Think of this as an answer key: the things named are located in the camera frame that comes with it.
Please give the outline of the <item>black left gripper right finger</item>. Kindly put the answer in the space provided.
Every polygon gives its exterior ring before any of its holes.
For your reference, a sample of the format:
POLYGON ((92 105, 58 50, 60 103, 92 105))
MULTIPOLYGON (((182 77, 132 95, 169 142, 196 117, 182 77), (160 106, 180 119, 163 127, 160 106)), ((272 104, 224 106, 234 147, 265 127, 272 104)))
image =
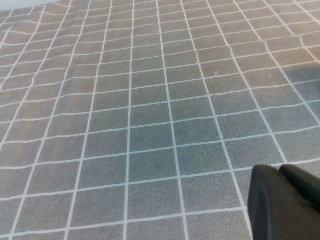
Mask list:
POLYGON ((320 213, 320 179, 294 165, 284 164, 280 173, 291 186, 306 200, 309 205, 320 213))

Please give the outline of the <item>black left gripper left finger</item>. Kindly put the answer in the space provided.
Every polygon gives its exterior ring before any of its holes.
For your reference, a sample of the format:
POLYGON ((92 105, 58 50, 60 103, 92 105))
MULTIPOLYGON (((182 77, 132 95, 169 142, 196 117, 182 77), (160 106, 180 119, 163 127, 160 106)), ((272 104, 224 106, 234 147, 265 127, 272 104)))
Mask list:
POLYGON ((318 240, 320 213, 276 169, 255 165, 251 171, 248 215, 255 240, 318 240))

